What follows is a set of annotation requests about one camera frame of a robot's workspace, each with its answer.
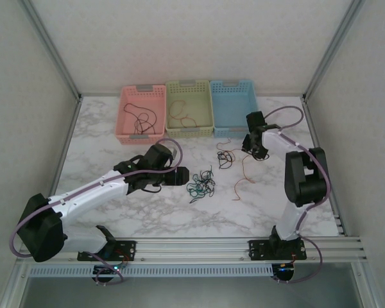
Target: blue basket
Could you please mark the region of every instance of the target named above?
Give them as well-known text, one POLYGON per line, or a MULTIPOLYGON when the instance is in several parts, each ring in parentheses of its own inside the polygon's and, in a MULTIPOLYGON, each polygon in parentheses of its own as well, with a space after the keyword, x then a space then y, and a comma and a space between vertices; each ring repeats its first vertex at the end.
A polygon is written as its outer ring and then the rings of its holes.
POLYGON ((246 115, 257 111, 251 80, 210 82, 215 138, 243 138, 248 133, 246 115))

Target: orange cord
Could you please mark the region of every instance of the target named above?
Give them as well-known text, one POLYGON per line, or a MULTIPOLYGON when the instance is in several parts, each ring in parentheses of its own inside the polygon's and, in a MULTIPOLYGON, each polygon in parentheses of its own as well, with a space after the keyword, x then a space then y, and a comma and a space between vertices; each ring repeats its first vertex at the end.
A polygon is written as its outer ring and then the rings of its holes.
POLYGON ((183 122, 182 122, 182 120, 185 120, 185 119, 194 121, 195 127, 198 127, 197 122, 196 122, 193 118, 189 117, 188 114, 186 114, 185 117, 177 117, 177 116, 179 116, 179 115, 182 113, 185 104, 186 104, 186 102, 185 102, 184 100, 182 100, 182 99, 178 99, 178 100, 176 100, 176 101, 173 101, 173 102, 171 103, 171 105, 169 106, 169 109, 168 109, 168 114, 169 114, 169 116, 170 116, 172 119, 174 119, 174 120, 180 120, 180 123, 181 123, 181 125, 182 125, 184 128, 187 128, 187 126, 184 125, 183 122), (181 107, 181 111, 180 111, 179 113, 177 113, 176 115, 172 115, 172 114, 171 114, 171 108, 173 107, 174 103, 177 102, 177 101, 181 101, 181 102, 183 103, 183 105, 182 105, 182 107, 181 107))
POLYGON ((234 191, 235 191, 235 194, 237 195, 238 199, 233 199, 232 201, 239 201, 241 200, 241 197, 238 195, 238 192, 237 192, 237 185, 239 182, 243 181, 243 180, 247 180, 249 181, 251 184, 255 184, 255 182, 253 180, 251 180, 250 178, 248 178, 245 174, 245 168, 244 168, 244 160, 248 157, 248 156, 251 156, 250 154, 248 154, 247 156, 245 156, 243 158, 243 161, 241 162, 242 165, 243 165, 243 174, 244 174, 244 178, 240 179, 237 183, 235 183, 234 185, 234 191))
POLYGON ((124 256, 122 263, 124 263, 125 259, 127 258, 127 262, 126 262, 126 266, 127 266, 128 265, 128 261, 130 261, 130 258, 126 254, 124 254, 121 250, 117 249, 115 252, 120 253, 122 256, 124 256))

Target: green basket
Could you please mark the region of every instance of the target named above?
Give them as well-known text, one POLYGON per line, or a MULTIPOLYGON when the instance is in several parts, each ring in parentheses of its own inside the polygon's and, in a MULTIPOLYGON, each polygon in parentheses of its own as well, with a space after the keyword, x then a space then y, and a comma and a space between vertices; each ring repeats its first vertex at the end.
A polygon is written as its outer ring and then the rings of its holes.
POLYGON ((169 81, 166 88, 168 135, 171 138, 211 136, 214 113, 209 81, 169 81))

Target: plastic basket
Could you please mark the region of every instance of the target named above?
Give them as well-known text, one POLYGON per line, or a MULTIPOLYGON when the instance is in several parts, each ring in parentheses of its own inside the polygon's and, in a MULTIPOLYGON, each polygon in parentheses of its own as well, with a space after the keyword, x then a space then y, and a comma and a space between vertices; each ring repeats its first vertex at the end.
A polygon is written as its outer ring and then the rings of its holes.
POLYGON ((172 138, 211 136, 214 129, 214 114, 209 81, 169 81, 166 87, 168 135, 172 138))
MULTIPOLYGON (((162 138, 162 136, 164 136, 165 125, 165 85, 131 85, 122 89, 117 115, 117 123, 115 125, 115 136, 121 144, 156 143, 160 138, 162 138), (143 132, 143 134, 140 134, 140 132, 137 132, 135 129, 137 118, 133 114, 139 116, 139 119, 147 119, 145 114, 140 115, 141 113, 145 112, 149 116, 148 121, 151 124, 155 122, 154 113, 142 108, 148 108, 152 110, 157 115, 157 122, 154 124, 153 128, 149 128, 143 132)), ((143 124, 143 128, 148 128, 148 126, 148 124, 143 124)))
POLYGON ((245 137, 248 133, 246 115, 258 110, 253 82, 213 80, 210 86, 214 109, 214 137, 245 137))

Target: black cord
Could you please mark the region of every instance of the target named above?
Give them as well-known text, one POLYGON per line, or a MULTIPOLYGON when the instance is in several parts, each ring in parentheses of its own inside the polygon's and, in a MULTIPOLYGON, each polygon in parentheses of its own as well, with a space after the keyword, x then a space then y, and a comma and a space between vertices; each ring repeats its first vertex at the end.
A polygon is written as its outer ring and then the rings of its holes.
POLYGON ((217 158, 218 158, 218 164, 219 164, 218 169, 228 169, 232 166, 232 163, 234 161, 231 154, 228 151, 217 152, 217 158))
POLYGON ((141 189, 142 191, 145 191, 146 193, 151 193, 151 194, 157 194, 161 191, 161 185, 160 185, 160 189, 157 190, 157 191, 149 191, 148 189, 141 189))
POLYGON ((136 106, 136 105, 131 104, 131 103, 127 103, 127 104, 124 106, 124 111, 127 112, 127 113, 129 113, 129 114, 131 114, 131 115, 133 115, 133 116, 136 118, 136 120, 135 120, 135 122, 134 122, 134 135, 142 135, 143 133, 145 133, 146 131, 148 131, 150 128, 152 128, 153 131, 154 131, 154 134, 156 134, 156 133, 155 133, 155 127, 154 127, 154 125, 157 123, 157 114, 156 114, 154 111, 152 111, 151 109, 145 108, 145 107, 136 106), (127 111, 127 110, 126 110, 126 107, 127 107, 128 105, 133 106, 133 107, 135 107, 135 108, 139 108, 139 109, 144 109, 144 110, 150 111, 152 114, 154 114, 154 118, 155 118, 154 123, 151 124, 151 123, 149 122, 150 116, 149 116, 146 112, 141 112, 139 115, 136 115, 136 114, 134 114, 133 112, 127 111), (141 116, 142 116, 143 114, 145 114, 145 115, 147 116, 147 119, 141 119, 141 116), (143 128, 143 127, 142 127, 143 124, 148 124, 149 126, 148 126, 147 128, 143 128))

